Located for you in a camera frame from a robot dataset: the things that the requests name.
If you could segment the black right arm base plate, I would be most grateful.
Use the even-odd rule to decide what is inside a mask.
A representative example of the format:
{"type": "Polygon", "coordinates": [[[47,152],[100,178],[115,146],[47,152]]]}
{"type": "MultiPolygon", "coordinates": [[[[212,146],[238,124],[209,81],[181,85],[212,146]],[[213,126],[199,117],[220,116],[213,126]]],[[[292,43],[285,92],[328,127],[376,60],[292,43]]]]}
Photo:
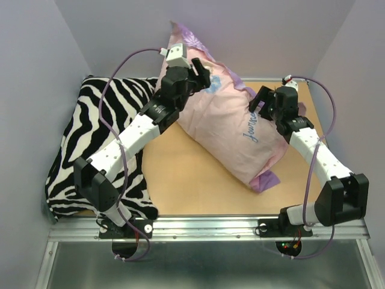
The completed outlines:
{"type": "Polygon", "coordinates": [[[302,225],[281,222],[278,218],[259,219],[254,233],[262,238],[312,237],[312,230],[306,231],[302,225]]]}

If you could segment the pink printed pillowcase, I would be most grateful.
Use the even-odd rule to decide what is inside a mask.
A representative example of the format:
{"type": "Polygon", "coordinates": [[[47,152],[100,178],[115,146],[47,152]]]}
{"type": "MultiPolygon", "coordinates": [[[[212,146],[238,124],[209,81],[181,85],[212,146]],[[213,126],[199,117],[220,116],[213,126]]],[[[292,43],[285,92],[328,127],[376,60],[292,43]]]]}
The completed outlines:
{"type": "Polygon", "coordinates": [[[186,26],[177,22],[171,26],[168,45],[186,45],[188,59],[199,58],[211,80],[209,88],[188,99],[177,123],[252,190],[262,192],[280,184],[271,168],[283,158],[288,144],[274,122],[249,111],[256,92],[215,60],[186,26]]]}

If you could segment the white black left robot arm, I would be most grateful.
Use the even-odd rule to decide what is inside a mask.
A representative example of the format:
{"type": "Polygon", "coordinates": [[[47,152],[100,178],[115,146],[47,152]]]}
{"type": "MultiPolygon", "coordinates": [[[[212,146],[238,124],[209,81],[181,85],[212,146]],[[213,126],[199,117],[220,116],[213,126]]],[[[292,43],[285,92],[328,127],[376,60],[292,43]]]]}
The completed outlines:
{"type": "Polygon", "coordinates": [[[164,133],[180,116],[190,96],[208,88],[210,71],[199,58],[187,64],[169,65],[160,89],[134,117],[131,124],[101,151],[73,164],[74,183],[80,195],[113,222],[120,237],[133,233],[131,212],[122,204],[112,182],[119,171],[128,173],[128,161],[146,144],[164,133]]]}

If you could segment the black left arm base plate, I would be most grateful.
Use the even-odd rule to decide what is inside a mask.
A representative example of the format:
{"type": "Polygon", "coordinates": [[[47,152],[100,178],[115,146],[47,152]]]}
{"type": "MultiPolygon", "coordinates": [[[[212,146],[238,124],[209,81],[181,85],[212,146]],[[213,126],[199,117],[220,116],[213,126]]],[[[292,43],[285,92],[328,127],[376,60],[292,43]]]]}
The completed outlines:
{"type": "MultiPolygon", "coordinates": [[[[128,225],[117,226],[108,218],[97,218],[96,224],[99,226],[100,239],[134,239],[135,231],[128,225]]],[[[153,220],[133,219],[132,224],[139,229],[146,237],[152,238],[153,220]]]]}

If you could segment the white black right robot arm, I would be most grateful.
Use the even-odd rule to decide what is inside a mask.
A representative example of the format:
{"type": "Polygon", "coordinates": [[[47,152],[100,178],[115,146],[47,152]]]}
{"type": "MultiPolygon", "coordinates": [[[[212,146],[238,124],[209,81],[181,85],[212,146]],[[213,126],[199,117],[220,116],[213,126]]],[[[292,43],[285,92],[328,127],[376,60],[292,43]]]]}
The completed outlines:
{"type": "Polygon", "coordinates": [[[344,166],[321,141],[313,123],[299,114],[298,89],[286,83],[276,89],[263,86],[249,110],[276,124],[277,132],[308,163],[322,187],[316,201],[286,207],[266,228],[290,235],[305,224],[333,226],[364,218],[369,180],[344,166]]]}

